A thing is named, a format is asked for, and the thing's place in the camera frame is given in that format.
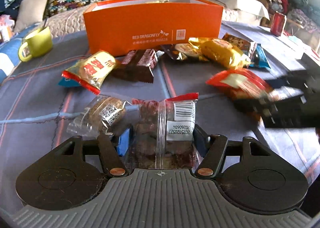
copper screw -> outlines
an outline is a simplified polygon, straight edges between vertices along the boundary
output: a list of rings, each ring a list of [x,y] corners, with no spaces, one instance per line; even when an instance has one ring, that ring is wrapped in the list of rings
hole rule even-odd
[[[123,175],[125,173],[125,170],[121,167],[115,167],[110,170],[111,175]]]
[[[198,174],[199,175],[203,175],[203,176],[212,175],[213,174],[213,170],[210,169],[210,168],[203,167],[203,168],[198,170]]]

red soda can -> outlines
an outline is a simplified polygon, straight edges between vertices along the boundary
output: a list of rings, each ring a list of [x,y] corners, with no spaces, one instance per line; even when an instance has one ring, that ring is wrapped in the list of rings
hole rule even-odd
[[[273,16],[270,32],[273,35],[280,37],[284,31],[287,16],[282,13],[276,12]]]

yellow mug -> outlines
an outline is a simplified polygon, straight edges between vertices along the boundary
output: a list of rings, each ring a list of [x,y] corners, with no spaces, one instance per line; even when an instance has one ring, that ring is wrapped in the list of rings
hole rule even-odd
[[[18,52],[19,59],[22,62],[27,62],[32,58],[43,56],[52,49],[52,46],[49,27],[37,29],[24,38],[24,43],[19,48]],[[30,53],[25,57],[22,52],[26,47],[29,48]]]

mug handle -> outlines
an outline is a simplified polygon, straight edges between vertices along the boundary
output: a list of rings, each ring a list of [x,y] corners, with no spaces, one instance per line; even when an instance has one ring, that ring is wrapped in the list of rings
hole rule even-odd
[[[28,56],[24,57],[22,55],[22,51],[28,46],[28,42],[24,42],[21,47],[19,48],[19,51],[18,51],[18,56],[19,56],[19,59],[22,61],[22,62],[28,62],[31,58],[32,58],[32,55],[29,54]]]

plaid tablecloth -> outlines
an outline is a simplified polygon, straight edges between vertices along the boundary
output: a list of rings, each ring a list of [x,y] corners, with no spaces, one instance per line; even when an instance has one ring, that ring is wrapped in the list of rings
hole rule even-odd
[[[290,42],[272,36],[266,29],[230,22],[223,23],[220,37],[226,32],[262,44],[272,70],[253,71],[264,79],[303,68],[295,59],[300,54],[290,47]],[[66,128],[70,119],[94,98],[94,94],[83,88],[58,86],[65,68],[90,55],[86,32],[55,38],[53,42],[49,54],[21,63],[0,86],[0,208],[9,214],[22,208],[15,192],[19,173],[69,138]],[[199,92],[196,123],[207,133],[220,133],[230,140],[253,136],[303,172],[311,184],[320,172],[320,145],[315,130],[257,127],[228,98],[205,84],[222,70],[210,63],[177,64],[165,58],[153,71],[153,84],[108,77],[102,92],[153,100]]]

